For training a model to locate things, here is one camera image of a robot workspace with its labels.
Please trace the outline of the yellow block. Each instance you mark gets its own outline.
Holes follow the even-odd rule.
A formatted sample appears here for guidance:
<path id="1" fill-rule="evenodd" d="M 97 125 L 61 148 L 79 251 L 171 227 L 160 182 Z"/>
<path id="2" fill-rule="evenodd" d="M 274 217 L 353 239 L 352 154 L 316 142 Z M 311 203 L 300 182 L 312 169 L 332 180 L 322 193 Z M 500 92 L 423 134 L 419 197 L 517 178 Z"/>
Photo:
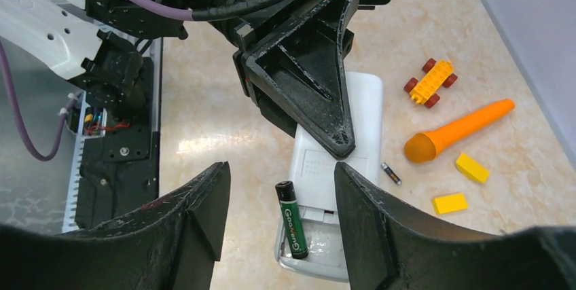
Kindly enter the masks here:
<path id="1" fill-rule="evenodd" d="M 466 197 L 462 192 L 434 197 L 431 202 L 437 215 L 464 211 L 469 207 Z"/>
<path id="2" fill-rule="evenodd" d="M 461 153 L 455 162 L 456 169 L 466 178 L 476 182 L 485 183 L 490 171 L 465 153 Z"/>

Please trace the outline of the yellow toy car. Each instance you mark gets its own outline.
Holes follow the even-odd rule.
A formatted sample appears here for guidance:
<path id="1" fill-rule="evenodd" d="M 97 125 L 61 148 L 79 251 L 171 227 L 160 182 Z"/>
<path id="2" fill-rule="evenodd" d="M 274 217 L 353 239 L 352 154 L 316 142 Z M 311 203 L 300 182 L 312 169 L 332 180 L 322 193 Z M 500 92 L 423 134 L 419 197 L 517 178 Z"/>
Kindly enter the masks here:
<path id="1" fill-rule="evenodd" d="M 452 86 L 458 76 L 454 73 L 454 67 L 450 60 L 436 61 L 434 58 L 422 66 L 422 72 L 425 74 L 421 80 L 415 77 L 409 79 L 403 90 L 410 96 L 410 99 L 419 105 L 424 105 L 431 109 L 439 101 L 440 96 L 437 91 Z"/>

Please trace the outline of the green battery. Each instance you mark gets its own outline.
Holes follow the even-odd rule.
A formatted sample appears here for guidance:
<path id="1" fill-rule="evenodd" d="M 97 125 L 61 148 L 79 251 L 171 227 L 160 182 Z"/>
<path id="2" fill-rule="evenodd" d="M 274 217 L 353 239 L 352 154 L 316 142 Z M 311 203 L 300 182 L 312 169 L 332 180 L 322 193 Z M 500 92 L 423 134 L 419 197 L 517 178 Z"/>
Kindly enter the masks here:
<path id="1" fill-rule="evenodd" d="M 289 250 L 294 259 L 308 257 L 308 245 L 292 181 L 281 181 L 274 186 L 281 210 Z"/>

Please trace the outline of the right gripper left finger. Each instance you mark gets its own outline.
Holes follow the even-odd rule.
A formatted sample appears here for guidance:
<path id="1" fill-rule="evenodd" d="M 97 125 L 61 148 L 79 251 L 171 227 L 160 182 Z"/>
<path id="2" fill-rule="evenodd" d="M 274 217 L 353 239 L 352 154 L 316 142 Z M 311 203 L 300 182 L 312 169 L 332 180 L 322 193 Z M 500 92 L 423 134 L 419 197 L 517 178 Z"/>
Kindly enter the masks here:
<path id="1" fill-rule="evenodd" d="M 230 203 L 227 162 L 90 230 L 1 226 L 2 289 L 208 289 Z"/>

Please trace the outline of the yellow block upper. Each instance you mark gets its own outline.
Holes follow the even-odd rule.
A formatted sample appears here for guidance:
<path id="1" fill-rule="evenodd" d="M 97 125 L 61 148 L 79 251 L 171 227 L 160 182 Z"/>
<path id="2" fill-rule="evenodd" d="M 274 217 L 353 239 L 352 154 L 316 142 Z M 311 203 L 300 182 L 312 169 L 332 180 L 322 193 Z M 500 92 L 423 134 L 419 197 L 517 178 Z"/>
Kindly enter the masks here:
<path id="1" fill-rule="evenodd" d="M 485 183 L 490 171 L 465 153 L 461 153 L 455 162 L 456 169 L 466 178 L 476 182 Z"/>

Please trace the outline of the orange toy microphone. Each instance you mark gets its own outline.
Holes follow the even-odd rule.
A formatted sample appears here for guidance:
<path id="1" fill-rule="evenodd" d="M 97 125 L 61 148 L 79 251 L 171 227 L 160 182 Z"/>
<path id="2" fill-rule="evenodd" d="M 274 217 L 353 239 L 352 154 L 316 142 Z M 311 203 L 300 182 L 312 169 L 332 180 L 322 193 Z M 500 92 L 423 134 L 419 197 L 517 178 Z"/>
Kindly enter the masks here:
<path id="1" fill-rule="evenodd" d="M 505 117 L 515 106 L 511 99 L 505 98 L 435 130 L 418 132 L 405 143 L 405 157 L 417 164 L 432 161 L 445 149 Z"/>

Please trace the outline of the battery near microphone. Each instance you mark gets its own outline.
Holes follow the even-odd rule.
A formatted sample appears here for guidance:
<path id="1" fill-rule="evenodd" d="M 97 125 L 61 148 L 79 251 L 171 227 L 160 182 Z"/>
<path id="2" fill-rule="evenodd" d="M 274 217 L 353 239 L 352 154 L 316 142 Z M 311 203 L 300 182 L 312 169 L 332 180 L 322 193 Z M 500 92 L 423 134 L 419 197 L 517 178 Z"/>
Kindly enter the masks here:
<path id="1" fill-rule="evenodd" d="M 398 177 L 398 175 L 393 171 L 393 169 L 386 162 L 383 162 L 380 165 L 380 167 L 383 170 L 383 172 L 391 179 L 391 181 L 395 185 L 401 185 L 402 184 L 402 180 Z"/>

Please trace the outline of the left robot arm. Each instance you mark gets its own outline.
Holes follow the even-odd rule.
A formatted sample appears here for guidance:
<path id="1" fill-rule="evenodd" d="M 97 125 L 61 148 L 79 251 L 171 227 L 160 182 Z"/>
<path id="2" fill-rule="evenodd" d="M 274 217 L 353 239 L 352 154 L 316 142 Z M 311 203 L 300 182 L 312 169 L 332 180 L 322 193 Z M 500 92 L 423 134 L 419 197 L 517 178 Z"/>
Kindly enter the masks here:
<path id="1" fill-rule="evenodd" d="M 355 149 L 344 57 L 358 0 L 1 0 L 1 36 L 131 121 L 148 108 L 134 44 L 186 39 L 205 22 L 235 48 L 242 91 L 287 134 L 303 128 L 337 159 Z"/>

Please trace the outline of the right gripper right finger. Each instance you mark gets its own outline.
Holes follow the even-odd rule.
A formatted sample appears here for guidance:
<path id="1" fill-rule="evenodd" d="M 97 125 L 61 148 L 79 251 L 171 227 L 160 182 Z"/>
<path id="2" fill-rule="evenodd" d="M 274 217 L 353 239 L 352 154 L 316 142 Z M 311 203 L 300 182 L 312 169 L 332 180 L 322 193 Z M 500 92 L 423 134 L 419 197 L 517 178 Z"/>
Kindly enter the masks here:
<path id="1" fill-rule="evenodd" d="M 344 162 L 334 183 L 352 289 L 575 288 L 571 226 L 499 236 L 425 213 Z"/>

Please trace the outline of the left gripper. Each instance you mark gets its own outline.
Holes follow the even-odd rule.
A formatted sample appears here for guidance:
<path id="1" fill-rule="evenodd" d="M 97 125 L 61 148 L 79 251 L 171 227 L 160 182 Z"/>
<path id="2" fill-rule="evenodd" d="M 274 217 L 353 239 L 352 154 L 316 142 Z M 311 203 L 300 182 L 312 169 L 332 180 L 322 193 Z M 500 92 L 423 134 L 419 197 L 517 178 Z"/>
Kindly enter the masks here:
<path id="1" fill-rule="evenodd" d="M 344 58 L 360 0 L 180 0 L 245 52 L 261 115 L 294 137 L 301 126 L 337 160 L 356 147 Z"/>

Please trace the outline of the yellow block lower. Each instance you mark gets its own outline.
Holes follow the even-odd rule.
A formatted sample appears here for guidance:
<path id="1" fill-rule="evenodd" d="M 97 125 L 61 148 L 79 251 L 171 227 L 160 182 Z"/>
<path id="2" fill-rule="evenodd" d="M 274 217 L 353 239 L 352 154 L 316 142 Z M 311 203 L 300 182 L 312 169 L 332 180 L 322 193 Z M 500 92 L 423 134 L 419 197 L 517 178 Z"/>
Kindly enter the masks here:
<path id="1" fill-rule="evenodd" d="M 469 207 L 466 197 L 462 192 L 434 197 L 431 202 L 437 215 L 464 211 Z"/>

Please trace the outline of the white remote with dark screen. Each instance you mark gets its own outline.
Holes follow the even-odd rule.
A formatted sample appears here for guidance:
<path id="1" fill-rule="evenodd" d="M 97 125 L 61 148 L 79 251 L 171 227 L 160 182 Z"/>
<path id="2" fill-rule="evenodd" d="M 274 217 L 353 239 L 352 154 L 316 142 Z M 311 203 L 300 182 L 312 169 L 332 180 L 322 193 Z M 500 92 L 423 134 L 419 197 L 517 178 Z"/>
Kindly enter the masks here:
<path id="1" fill-rule="evenodd" d="M 373 184 L 380 175 L 384 84 L 368 73 L 346 72 L 355 132 L 355 150 L 343 161 Z M 278 226 L 275 260 L 284 269 L 341 283 L 348 272 L 337 212 L 334 171 L 337 160 L 298 126 L 288 180 L 292 181 L 308 245 L 308 257 L 294 259 L 283 224 Z"/>

